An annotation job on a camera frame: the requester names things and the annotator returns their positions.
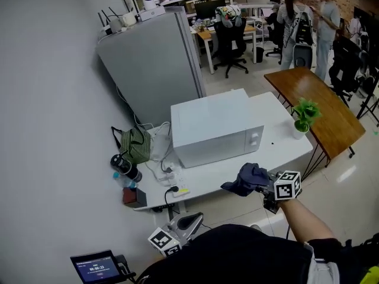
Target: woman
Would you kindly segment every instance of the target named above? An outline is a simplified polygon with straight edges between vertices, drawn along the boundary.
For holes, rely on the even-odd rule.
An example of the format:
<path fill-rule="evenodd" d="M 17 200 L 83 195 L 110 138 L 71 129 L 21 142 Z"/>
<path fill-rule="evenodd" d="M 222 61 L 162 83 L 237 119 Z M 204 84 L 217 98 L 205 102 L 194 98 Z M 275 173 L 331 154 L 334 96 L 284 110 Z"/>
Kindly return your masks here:
<path fill-rule="evenodd" d="M 300 12 L 306 11 L 309 13 L 310 20 L 313 25 L 313 12 L 301 2 L 302 0 L 285 0 L 285 4 L 281 5 L 278 12 L 278 22 L 284 23 L 283 51 L 281 70 L 289 69 L 292 59 L 295 41 L 291 38 L 291 26 L 296 17 L 294 5 L 297 6 Z"/>

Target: white table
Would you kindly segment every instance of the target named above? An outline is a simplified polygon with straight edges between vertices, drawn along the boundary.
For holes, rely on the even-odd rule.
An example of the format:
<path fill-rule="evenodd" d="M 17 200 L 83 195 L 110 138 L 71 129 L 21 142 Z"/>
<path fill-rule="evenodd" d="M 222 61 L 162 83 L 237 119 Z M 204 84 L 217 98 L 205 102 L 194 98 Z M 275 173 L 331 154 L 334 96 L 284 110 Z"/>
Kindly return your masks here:
<path fill-rule="evenodd" d="M 212 55 L 211 55 L 211 51 L 209 49 L 209 42 L 212 41 L 210 33 L 215 33 L 215 31 L 205 31 L 205 32 L 199 32 L 198 33 L 192 27 L 190 27 L 190 29 L 191 29 L 192 38 L 194 39 L 196 54 L 197 54 L 197 56 L 199 58 L 199 62 L 200 62 L 200 49 L 198 47 L 198 41 L 197 41 L 196 35 L 198 35 L 200 38 L 203 39 L 204 45 L 205 45 L 205 50 L 207 52 L 209 71 L 213 75 L 214 74 L 214 69 L 213 69 Z M 245 28 L 245 31 L 243 32 L 243 34 L 244 35 L 252 34 L 252 40 L 253 40 L 253 63 L 255 64 L 256 63 L 256 30 L 255 29 L 254 30 L 246 30 L 246 28 Z"/>
<path fill-rule="evenodd" d="M 252 16 L 252 17 L 248 17 L 248 20 L 246 21 L 246 23 L 253 24 L 254 28 L 262 32 L 262 48 L 265 49 L 265 27 L 263 25 L 262 19 L 264 19 L 264 17 Z"/>
<path fill-rule="evenodd" d="M 271 92 L 251 97 L 250 110 L 255 117 L 263 119 L 265 123 L 259 150 L 231 159 L 183 169 L 184 183 L 188 185 L 191 192 L 179 198 L 174 198 L 169 192 L 167 194 L 168 203 L 188 200 L 219 190 L 225 182 L 236 180 L 240 168 L 247 162 L 258 163 L 260 167 L 272 170 L 312 151 L 313 146 L 306 137 L 296 140 L 292 136 L 294 120 Z M 161 130 L 165 130 L 167 133 L 168 125 Z M 138 165 L 138 168 L 143 174 L 138 185 L 139 189 L 146 193 L 147 206 L 134 210 L 139 211 L 165 205 L 164 194 L 169 186 L 163 186 L 158 182 L 144 163 Z"/>

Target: potted plant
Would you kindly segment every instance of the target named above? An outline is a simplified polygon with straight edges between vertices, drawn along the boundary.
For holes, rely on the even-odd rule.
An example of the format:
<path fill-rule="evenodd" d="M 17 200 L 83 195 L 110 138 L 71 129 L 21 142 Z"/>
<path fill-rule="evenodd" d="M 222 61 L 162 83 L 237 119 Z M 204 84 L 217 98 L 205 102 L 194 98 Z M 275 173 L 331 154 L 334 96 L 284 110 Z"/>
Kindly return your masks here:
<path fill-rule="evenodd" d="M 297 114 L 297 120 L 295 121 L 294 137 L 301 139 L 309 131 L 314 120 L 321 116 L 320 109 L 317 107 L 317 103 L 311 100 L 305 100 L 300 98 L 299 105 L 292 108 Z"/>

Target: white flower pot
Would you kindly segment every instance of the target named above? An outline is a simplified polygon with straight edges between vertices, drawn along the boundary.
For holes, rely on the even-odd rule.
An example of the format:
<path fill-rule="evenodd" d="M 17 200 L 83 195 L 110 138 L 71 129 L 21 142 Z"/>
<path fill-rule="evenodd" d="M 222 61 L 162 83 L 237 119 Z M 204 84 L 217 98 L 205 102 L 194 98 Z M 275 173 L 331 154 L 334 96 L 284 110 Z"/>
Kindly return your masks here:
<path fill-rule="evenodd" d="M 306 135 L 306 133 L 308 133 L 308 132 L 309 132 L 309 127 L 308 127 L 308 130 L 307 130 L 307 131 L 302 132 L 302 131 L 297 130 L 296 127 L 295 127 L 295 125 L 293 126 L 293 136 L 294 136 L 295 139 L 300 140 L 300 139 L 303 138 L 303 137 Z"/>

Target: trash bin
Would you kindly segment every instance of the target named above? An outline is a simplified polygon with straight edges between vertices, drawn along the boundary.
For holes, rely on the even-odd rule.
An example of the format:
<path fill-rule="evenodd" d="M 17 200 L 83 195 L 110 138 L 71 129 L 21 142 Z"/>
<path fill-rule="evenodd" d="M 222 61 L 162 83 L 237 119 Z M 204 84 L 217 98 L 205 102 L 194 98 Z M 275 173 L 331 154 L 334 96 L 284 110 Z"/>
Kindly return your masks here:
<path fill-rule="evenodd" d="M 263 53 L 265 50 L 262 47 L 256 48 L 256 62 L 261 63 L 263 61 Z"/>

